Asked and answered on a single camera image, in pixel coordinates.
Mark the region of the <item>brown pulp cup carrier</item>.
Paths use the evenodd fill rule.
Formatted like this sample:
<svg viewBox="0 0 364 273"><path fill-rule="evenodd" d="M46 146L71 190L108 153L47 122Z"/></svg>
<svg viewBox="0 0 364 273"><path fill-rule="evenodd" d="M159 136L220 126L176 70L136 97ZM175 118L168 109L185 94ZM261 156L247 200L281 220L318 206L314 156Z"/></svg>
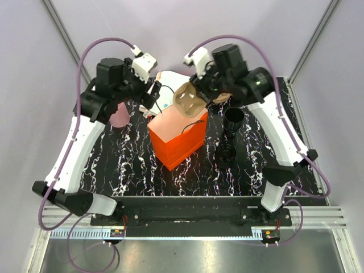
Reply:
<svg viewBox="0 0 364 273"><path fill-rule="evenodd" d="M175 91L173 105L184 117L194 118L205 109L207 103L197 96L193 84L186 82Z"/></svg>

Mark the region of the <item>orange paper bag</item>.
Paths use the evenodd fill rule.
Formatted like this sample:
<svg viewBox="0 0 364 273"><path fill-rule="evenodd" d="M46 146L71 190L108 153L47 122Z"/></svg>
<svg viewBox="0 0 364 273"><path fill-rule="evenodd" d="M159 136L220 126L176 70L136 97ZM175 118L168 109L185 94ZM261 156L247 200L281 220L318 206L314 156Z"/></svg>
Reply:
<svg viewBox="0 0 364 273"><path fill-rule="evenodd" d="M155 156L173 170L205 141L208 111L194 118L184 117L172 104L149 121L147 127Z"/></svg>

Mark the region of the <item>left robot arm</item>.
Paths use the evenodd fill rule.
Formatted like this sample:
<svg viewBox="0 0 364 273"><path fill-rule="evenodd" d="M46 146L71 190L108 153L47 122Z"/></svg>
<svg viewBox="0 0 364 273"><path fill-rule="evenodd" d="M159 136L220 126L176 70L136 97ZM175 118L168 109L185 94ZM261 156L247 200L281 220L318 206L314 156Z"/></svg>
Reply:
<svg viewBox="0 0 364 273"><path fill-rule="evenodd" d="M123 211L115 199L83 191L81 176L89 154L118 105L128 100L152 108L159 98L150 72L157 66L149 53L134 59L105 58L97 64L97 75L81 93L81 115L73 116L71 128L51 172L35 181L32 191L70 213L103 215L110 225L122 221Z"/></svg>

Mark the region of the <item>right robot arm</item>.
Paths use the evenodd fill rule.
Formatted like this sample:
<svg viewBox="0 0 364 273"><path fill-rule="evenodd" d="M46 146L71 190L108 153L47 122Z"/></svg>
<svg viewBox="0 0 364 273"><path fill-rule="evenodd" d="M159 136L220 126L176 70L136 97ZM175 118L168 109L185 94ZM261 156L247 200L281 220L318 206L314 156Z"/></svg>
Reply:
<svg viewBox="0 0 364 273"><path fill-rule="evenodd" d="M184 62L196 70L190 82L198 98L208 104L220 94L230 93L247 107L267 135L275 161L263 168L266 186L258 218L262 224L272 225L283 208L286 185L317 159L317 151L302 142L280 106L274 86L276 78L263 67L250 70L236 44L226 44L212 52L200 47L186 54Z"/></svg>

